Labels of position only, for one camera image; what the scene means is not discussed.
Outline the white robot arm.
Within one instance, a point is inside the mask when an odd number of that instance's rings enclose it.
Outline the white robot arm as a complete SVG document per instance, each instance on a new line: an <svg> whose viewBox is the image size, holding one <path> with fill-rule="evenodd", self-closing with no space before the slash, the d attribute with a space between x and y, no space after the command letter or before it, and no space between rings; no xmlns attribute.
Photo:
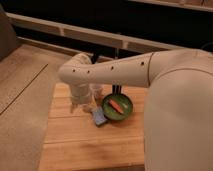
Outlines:
<svg viewBox="0 0 213 171"><path fill-rule="evenodd" d="M77 103L90 83L146 87L146 171L213 171L213 54L151 52L92 64L80 53L59 69Z"/></svg>

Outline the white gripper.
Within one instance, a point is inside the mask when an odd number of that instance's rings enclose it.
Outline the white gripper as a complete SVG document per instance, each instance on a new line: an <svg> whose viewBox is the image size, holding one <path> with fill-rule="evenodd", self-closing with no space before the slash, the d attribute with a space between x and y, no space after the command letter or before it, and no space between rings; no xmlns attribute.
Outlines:
<svg viewBox="0 0 213 171"><path fill-rule="evenodd" d="M70 113L73 113L74 110L76 109L75 104L86 104L85 111L91 112L92 105L87 104L91 102L92 98L89 85L88 84L70 85L69 88L71 93L70 98L71 101L74 103L70 105Z"/></svg>

